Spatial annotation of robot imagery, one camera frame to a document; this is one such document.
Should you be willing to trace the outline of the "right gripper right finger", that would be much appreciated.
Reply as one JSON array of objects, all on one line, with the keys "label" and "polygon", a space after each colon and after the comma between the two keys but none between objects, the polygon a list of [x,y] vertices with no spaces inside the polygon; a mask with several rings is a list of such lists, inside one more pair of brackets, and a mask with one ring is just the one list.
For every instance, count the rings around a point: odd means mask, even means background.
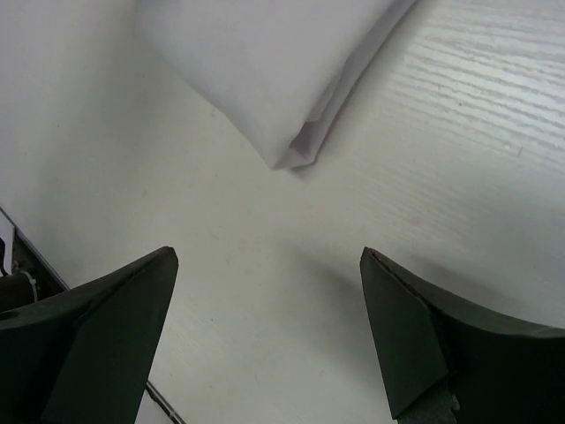
[{"label": "right gripper right finger", "polygon": [[399,423],[561,423],[564,332],[482,307],[366,248],[366,311]]}]

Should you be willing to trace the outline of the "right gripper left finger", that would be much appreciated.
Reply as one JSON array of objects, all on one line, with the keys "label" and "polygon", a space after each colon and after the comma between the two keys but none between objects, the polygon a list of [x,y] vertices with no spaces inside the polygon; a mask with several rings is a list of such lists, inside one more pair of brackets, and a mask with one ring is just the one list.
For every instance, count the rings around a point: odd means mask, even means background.
[{"label": "right gripper left finger", "polygon": [[178,271],[173,248],[46,299],[1,278],[1,421],[133,423]]}]

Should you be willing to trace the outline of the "white t shirt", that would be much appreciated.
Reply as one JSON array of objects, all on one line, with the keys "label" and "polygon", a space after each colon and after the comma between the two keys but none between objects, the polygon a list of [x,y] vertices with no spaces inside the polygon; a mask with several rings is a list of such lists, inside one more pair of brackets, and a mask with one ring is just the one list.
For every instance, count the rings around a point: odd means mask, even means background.
[{"label": "white t shirt", "polygon": [[134,27],[266,165],[315,161],[408,1],[138,1]]}]

